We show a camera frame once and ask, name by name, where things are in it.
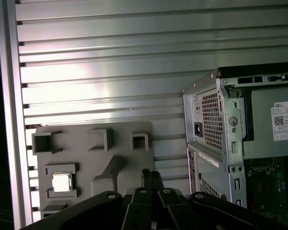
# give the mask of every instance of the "silver metal case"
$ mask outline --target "silver metal case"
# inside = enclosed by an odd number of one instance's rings
[[[247,207],[243,161],[288,156],[288,140],[274,141],[271,119],[271,108],[288,102],[288,64],[232,69],[184,90],[190,190]]]

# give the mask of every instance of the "screw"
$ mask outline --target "screw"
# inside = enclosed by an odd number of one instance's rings
[[[109,199],[114,199],[116,196],[114,195],[114,194],[110,194],[110,195],[108,195],[108,198]]]
[[[197,199],[203,199],[204,196],[203,196],[202,194],[196,194],[196,195],[195,195],[195,198],[197,198]]]
[[[169,189],[164,189],[163,192],[168,194],[168,193],[171,192],[171,190],[169,190]]]

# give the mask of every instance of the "bolt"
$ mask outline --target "bolt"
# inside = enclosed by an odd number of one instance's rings
[[[114,194],[110,194],[110,195],[108,195],[108,198],[109,199],[114,199],[116,196],[114,195]]]
[[[232,116],[229,120],[228,120],[229,124],[231,126],[236,126],[238,124],[238,119],[234,116]]]
[[[166,189],[163,190],[163,192],[168,194],[168,193],[171,192],[171,190],[169,190],[169,189],[166,188]]]
[[[197,198],[197,199],[203,199],[204,196],[203,196],[202,194],[196,194],[196,195],[195,195],[195,198]]]

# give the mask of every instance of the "perforated metal panel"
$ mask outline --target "perforated metal panel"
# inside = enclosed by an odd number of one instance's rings
[[[219,100],[216,91],[202,99],[204,138],[206,145],[222,150],[222,117],[219,115]]]
[[[204,179],[202,179],[200,189],[201,189],[201,192],[205,192],[210,195],[219,197],[219,193]]]

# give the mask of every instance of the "corrugated metal wall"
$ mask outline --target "corrugated metal wall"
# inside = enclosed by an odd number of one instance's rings
[[[21,0],[16,18],[27,145],[33,125],[151,121],[155,167],[184,193],[183,88],[219,66],[288,61],[288,0]]]

